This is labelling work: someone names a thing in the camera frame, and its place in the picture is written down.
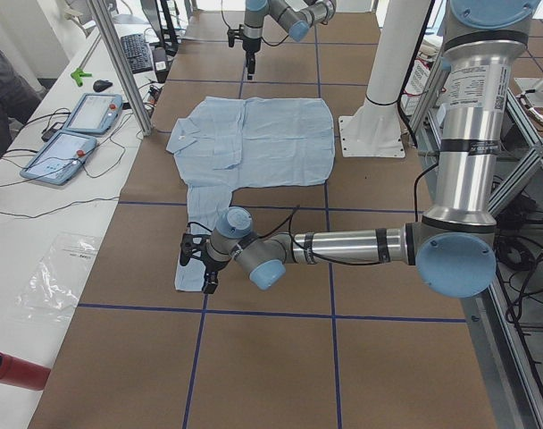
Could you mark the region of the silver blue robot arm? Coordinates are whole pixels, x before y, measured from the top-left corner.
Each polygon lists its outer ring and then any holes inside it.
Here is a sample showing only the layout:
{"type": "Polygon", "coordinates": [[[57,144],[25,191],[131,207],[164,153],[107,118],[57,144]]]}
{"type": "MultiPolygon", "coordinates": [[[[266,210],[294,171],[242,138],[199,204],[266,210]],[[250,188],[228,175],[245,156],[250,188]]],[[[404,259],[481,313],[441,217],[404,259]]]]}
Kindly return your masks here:
{"type": "Polygon", "coordinates": [[[422,218],[398,229],[284,232],[269,239],[240,207],[224,211],[201,253],[202,290],[236,261],[261,289],[288,264],[376,265],[402,261],[446,296],[466,298],[493,282],[496,222],[488,203],[513,61],[525,50],[534,1],[451,1],[446,9],[442,64],[447,101],[439,146],[438,181],[422,218]]]}
{"type": "Polygon", "coordinates": [[[311,27],[318,23],[327,24],[337,8],[335,0],[305,1],[305,3],[307,7],[296,11],[284,0],[246,1],[244,23],[237,29],[229,29],[228,38],[230,47],[234,47],[236,39],[242,42],[246,53],[248,80],[255,74],[255,54],[261,49],[266,16],[271,16],[290,38],[299,42],[311,27]]]}

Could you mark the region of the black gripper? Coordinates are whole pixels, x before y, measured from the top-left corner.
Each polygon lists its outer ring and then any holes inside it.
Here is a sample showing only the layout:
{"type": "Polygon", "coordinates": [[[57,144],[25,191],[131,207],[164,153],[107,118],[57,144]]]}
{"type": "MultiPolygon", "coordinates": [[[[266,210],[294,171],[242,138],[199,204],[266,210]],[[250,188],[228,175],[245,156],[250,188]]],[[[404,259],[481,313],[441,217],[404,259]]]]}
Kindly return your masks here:
{"type": "Polygon", "coordinates": [[[218,273],[227,266],[226,262],[221,261],[209,261],[205,262],[204,283],[202,286],[202,292],[204,294],[214,294],[219,281],[218,273]]]}
{"type": "Polygon", "coordinates": [[[242,27],[242,47],[246,52],[246,78],[252,80],[255,75],[255,54],[261,49],[262,27],[242,27]]]}

